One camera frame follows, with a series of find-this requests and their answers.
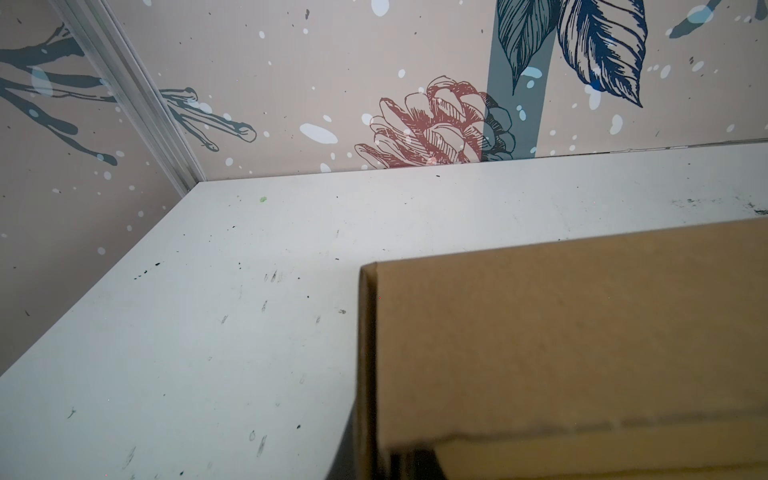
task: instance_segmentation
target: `white spot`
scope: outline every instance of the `white spot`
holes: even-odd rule
[[[594,88],[592,88],[592,85],[585,85],[584,93],[589,94],[589,109],[597,110],[598,107],[600,106],[601,93],[595,90]]]
[[[336,138],[336,135],[317,125],[301,124],[299,131],[319,144],[339,143],[339,139]]]
[[[53,96],[53,85],[40,67],[32,67],[32,87],[43,97]]]
[[[525,67],[525,70],[523,70],[520,75],[525,75],[526,77],[541,78],[541,70],[533,67]]]
[[[624,119],[621,117],[621,115],[614,115],[614,118],[611,121],[611,129],[609,132],[611,132],[611,135],[615,135],[621,131],[621,127],[623,126]]]
[[[706,5],[696,5],[688,12],[688,21],[690,23],[707,23],[712,20],[714,13]]]
[[[389,0],[371,0],[371,9],[377,17],[383,17],[389,11]]]

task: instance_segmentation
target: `white surface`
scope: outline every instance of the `white surface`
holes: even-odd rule
[[[324,478],[353,403],[361,265],[755,217],[766,157],[199,184],[0,378],[0,478]]]

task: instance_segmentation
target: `patterned wallpaper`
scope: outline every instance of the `patterned wallpaper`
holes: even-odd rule
[[[212,180],[768,137],[766,0],[108,1]]]
[[[45,0],[0,4],[0,374],[178,201]]]

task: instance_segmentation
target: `beige wall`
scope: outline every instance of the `beige wall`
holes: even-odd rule
[[[49,88],[60,90],[52,91],[32,80],[25,70],[29,65],[7,63],[18,58],[20,48],[45,42],[60,25],[45,0],[2,5],[0,373],[179,201],[130,121],[116,111],[117,104],[85,99],[109,98],[106,87],[76,88],[52,81]],[[35,50],[55,55],[69,45],[60,43],[66,39],[62,31]],[[30,52],[21,55],[22,64],[35,64]],[[50,79],[55,74],[96,76],[88,60],[77,55],[39,68]],[[33,84],[38,90],[30,88]],[[65,91],[80,97],[56,98]],[[53,122],[74,125],[77,134],[66,137],[81,149],[111,155],[117,165],[79,151],[35,121],[46,114]]]
[[[214,180],[370,167],[355,146],[383,145],[375,145],[361,117],[380,115],[381,98],[403,107],[406,95],[442,75],[488,91],[511,114],[513,158],[768,137],[768,95],[761,92],[768,82],[768,21],[755,18],[763,0],[612,3],[638,2],[647,23],[643,107],[603,92],[591,110],[557,31],[531,59],[541,78],[522,77],[512,94],[493,0],[109,0],[159,88],[192,87],[213,115],[227,114],[257,132],[248,143],[204,131],[219,147],[215,152],[187,134]],[[377,15],[384,4],[386,13]],[[694,10],[705,4],[711,18]],[[691,10],[695,22],[707,21],[670,38],[667,32]],[[626,32],[616,35],[626,39]],[[622,127],[612,134],[616,116]],[[336,143],[312,140],[302,124],[332,132]],[[372,166],[382,165],[374,159]]]

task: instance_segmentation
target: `scratch mark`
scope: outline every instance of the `scratch mark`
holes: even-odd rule
[[[261,443],[259,444],[259,451],[256,452],[256,458],[259,458],[261,456],[261,453],[264,451],[265,443],[266,443],[266,435],[261,437]]]
[[[133,447],[131,451],[128,453],[128,457],[125,459],[125,464],[123,465],[123,470],[128,468],[128,465],[130,465],[131,460],[134,459],[134,452],[136,452],[136,447]]]

